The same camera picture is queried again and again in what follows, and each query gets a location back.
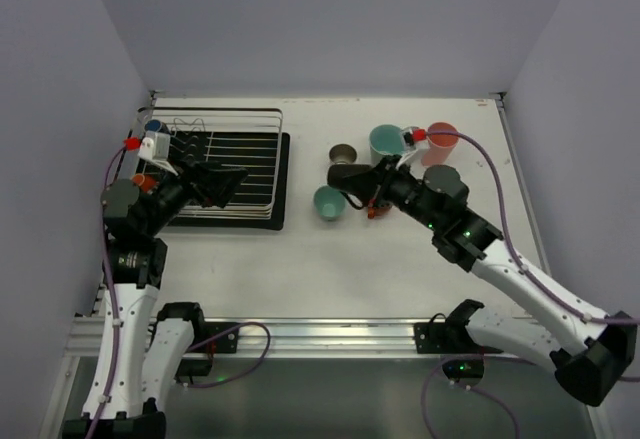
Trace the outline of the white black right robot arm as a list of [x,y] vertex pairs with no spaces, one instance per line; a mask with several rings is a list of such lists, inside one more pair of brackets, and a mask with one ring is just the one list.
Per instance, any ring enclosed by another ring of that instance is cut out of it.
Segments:
[[632,363],[637,326],[631,318],[580,299],[521,256],[504,232],[468,207],[469,189],[454,168],[431,166],[417,179],[393,156],[376,166],[333,165],[327,182],[365,207],[392,205],[426,226],[445,260],[506,294],[533,319],[521,324],[466,300],[447,321],[456,349],[516,355],[552,372],[569,395],[593,407]]

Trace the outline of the orange white-ringed cup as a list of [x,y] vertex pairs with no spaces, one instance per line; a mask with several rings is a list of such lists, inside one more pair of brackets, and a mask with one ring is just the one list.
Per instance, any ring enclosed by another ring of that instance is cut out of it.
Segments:
[[369,205],[366,208],[367,218],[370,220],[385,217],[392,209],[391,204]]

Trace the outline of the pink plastic cup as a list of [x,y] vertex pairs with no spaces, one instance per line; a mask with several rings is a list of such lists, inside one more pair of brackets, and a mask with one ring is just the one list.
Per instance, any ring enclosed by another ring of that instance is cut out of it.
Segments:
[[446,122],[436,122],[427,128],[428,147],[421,158],[424,167],[444,164],[458,143],[457,129]]

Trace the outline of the small green cup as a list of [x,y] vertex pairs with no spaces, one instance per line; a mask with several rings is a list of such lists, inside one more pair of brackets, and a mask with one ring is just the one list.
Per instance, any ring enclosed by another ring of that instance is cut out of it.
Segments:
[[346,199],[330,186],[319,187],[313,196],[314,210],[324,221],[339,219],[346,209]]

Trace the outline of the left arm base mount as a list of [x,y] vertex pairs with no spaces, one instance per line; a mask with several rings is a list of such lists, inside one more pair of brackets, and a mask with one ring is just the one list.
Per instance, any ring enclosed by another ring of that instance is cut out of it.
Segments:
[[235,354],[239,337],[238,322],[205,322],[195,334],[189,353]]

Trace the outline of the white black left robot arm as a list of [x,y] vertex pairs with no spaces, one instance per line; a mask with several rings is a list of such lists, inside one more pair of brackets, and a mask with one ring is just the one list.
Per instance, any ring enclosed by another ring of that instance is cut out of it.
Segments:
[[64,438],[162,438],[165,403],[184,353],[204,328],[201,306],[152,314],[168,252],[159,232],[189,203],[223,208],[246,179],[242,167],[179,161],[149,191],[118,179],[101,195],[105,318],[97,367],[80,418]]

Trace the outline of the large green mug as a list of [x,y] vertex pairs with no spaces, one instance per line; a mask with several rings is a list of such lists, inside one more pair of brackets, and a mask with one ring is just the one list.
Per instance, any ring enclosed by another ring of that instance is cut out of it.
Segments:
[[384,156],[402,155],[405,151],[402,129],[396,125],[382,124],[369,133],[371,164],[377,165]]

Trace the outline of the white brown cup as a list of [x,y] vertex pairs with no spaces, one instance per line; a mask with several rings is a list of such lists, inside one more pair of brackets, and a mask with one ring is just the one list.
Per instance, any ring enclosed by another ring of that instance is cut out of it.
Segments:
[[332,165],[353,164],[357,160],[357,151],[349,144],[336,144],[329,150]]

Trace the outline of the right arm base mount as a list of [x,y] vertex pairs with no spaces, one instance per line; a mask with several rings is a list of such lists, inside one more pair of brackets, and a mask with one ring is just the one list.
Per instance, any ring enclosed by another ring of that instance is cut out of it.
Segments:
[[466,330],[467,323],[457,317],[436,313],[426,322],[413,324],[413,339],[418,354],[478,353],[481,348]]

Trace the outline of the black cup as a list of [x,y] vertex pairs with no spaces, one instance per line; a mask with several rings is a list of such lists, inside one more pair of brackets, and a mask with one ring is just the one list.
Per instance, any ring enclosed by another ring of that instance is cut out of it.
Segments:
[[327,184],[353,196],[364,194],[369,184],[371,167],[366,164],[332,165],[327,172]]

